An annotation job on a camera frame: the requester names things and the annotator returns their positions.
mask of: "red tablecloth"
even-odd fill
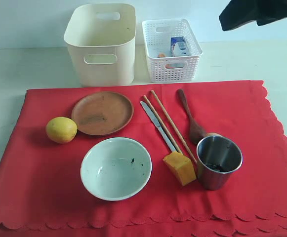
[[[198,181],[181,187],[162,161],[170,151],[139,101],[153,89],[187,139],[179,88],[205,130],[232,139],[243,152],[242,167],[221,190],[207,191]],[[101,138],[78,133],[65,145],[48,140],[51,118],[69,117],[82,97],[101,90],[133,102],[127,127]],[[262,81],[28,90],[0,163],[0,236],[287,236],[287,138],[266,94]],[[140,193],[109,202],[86,191],[79,169],[93,145],[114,136],[143,144],[153,172]]]

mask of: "wooden chopsticks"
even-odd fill
[[[154,95],[154,97],[155,97],[155,99],[157,100],[157,102],[158,102],[158,104],[160,105],[160,107],[162,108],[162,110],[163,110],[163,112],[164,112],[166,118],[168,119],[169,123],[170,123],[170,124],[172,125],[172,127],[174,128],[174,131],[176,132],[177,136],[179,137],[179,139],[180,139],[181,142],[183,143],[183,145],[184,145],[185,149],[187,150],[188,154],[191,156],[191,158],[194,160],[194,162],[197,163],[197,161],[196,161],[196,159],[195,159],[193,153],[191,152],[191,150],[189,149],[189,147],[188,147],[187,143],[185,142],[184,138],[182,137],[182,135],[181,135],[180,132],[178,131],[176,125],[175,125],[174,122],[173,122],[173,120],[172,120],[171,117],[168,115],[168,113],[167,113],[165,107],[163,106],[162,102],[159,100],[159,98],[158,98],[158,96],[156,95],[156,93],[154,92],[154,90],[151,90],[151,92],[152,92],[152,94]]]
[[[171,143],[173,144],[173,146],[175,147],[175,149],[179,152],[182,153],[182,151],[180,150],[179,146],[177,145],[177,143],[175,142],[174,138],[172,137],[172,135],[170,134],[169,130],[167,129],[167,127],[165,126],[165,124],[163,123],[162,119],[160,118],[158,112],[154,109],[153,105],[151,104],[150,100],[148,99],[148,97],[146,97],[145,95],[143,96],[145,101],[147,102],[147,104],[149,105],[150,109],[152,110],[152,112],[154,113],[154,115],[157,117],[157,119],[159,120],[164,132],[166,133],[166,135],[168,136],[168,138],[170,139]]]

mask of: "spoon handle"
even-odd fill
[[[194,118],[193,118],[193,116],[192,116],[192,114],[191,114],[191,112],[190,112],[190,110],[188,108],[188,104],[187,104],[187,100],[186,100],[186,96],[185,96],[184,91],[182,89],[178,89],[177,93],[178,93],[179,99],[181,100],[181,102],[182,102],[182,104],[184,106],[184,109],[185,109],[185,111],[187,113],[188,118],[190,120],[191,119],[194,120]]]

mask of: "yellow sponge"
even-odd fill
[[[164,157],[163,161],[182,186],[185,186],[196,179],[192,161],[183,154],[172,152]]]

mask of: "knife handle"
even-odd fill
[[[164,141],[166,142],[168,148],[171,150],[171,152],[176,152],[177,150],[175,149],[175,147],[173,146],[173,144],[169,140],[168,136],[165,134],[163,128],[160,126],[160,127],[158,127],[158,130],[159,130],[161,136],[163,137]]]

